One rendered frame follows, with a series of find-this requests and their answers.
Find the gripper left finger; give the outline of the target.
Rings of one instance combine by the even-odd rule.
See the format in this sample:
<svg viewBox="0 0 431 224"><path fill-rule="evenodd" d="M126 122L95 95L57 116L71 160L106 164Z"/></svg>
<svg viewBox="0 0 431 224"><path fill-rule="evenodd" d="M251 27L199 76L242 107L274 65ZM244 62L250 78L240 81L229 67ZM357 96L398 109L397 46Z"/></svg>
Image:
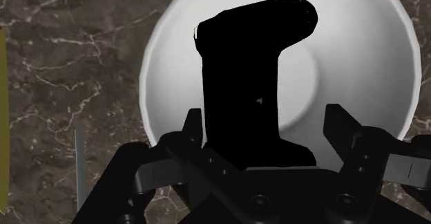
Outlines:
<svg viewBox="0 0 431 224"><path fill-rule="evenodd" d="M124 144L72 224L146 224L156 190L170 185L191 210L179 224L250 224L249 201L233 190L240 172L201 143L201 110L190 109L183 129L156 146Z"/></svg>

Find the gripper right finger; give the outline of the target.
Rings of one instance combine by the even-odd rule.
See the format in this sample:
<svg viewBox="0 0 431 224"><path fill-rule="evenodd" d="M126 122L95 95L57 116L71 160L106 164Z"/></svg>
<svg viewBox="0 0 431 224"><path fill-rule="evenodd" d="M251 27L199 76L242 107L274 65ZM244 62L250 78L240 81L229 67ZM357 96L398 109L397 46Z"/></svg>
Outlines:
<svg viewBox="0 0 431 224"><path fill-rule="evenodd" d="M323 134L343 161L329 191L329 222L423 222L380 192L384 182L431 190L431 151L378 127L363 126L341 105L327 104Z"/></svg>

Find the thin grey stick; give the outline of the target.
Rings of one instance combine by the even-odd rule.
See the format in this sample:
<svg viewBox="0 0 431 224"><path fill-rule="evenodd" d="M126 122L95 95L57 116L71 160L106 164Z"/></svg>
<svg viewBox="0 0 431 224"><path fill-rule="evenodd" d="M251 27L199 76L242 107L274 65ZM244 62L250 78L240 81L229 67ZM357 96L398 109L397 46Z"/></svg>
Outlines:
<svg viewBox="0 0 431 224"><path fill-rule="evenodd" d="M75 129L75 164L76 164L76 192L77 210L80 210L86 200L86 160L84 131L79 125Z"/></svg>

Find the white bowl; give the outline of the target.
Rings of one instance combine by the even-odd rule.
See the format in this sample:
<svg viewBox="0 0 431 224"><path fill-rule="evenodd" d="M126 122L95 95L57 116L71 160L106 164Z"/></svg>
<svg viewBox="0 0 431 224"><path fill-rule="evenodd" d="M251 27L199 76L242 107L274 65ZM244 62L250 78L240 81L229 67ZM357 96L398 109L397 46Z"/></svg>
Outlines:
<svg viewBox="0 0 431 224"><path fill-rule="evenodd" d="M201 59L195 27L223 10L262 0L173 0L146 47L140 109L151 144L182 128L202 108ZM342 160L323 135L327 104L398 139L408 132L421 87L420 47L400 0L307 0L318 13L312 35L279 59L282 138L309 147L323 169Z"/></svg>

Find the black T-shaped object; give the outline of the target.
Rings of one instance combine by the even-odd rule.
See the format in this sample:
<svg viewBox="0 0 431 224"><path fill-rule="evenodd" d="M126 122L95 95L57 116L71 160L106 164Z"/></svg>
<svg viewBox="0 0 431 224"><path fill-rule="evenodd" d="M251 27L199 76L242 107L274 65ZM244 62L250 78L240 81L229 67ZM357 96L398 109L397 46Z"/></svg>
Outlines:
<svg viewBox="0 0 431 224"><path fill-rule="evenodd" d="M310 36L317 22L306 0L266 0L198 24L205 148L239 170L316 165L307 147L280 138L278 58Z"/></svg>

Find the olive yellow flat object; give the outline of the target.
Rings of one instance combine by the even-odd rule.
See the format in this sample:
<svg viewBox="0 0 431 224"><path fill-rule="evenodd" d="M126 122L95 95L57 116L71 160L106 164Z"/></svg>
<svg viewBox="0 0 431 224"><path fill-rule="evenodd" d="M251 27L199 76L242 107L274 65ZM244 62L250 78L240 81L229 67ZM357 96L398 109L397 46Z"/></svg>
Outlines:
<svg viewBox="0 0 431 224"><path fill-rule="evenodd" d="M7 213L10 181L10 122L6 33L0 29L0 213Z"/></svg>

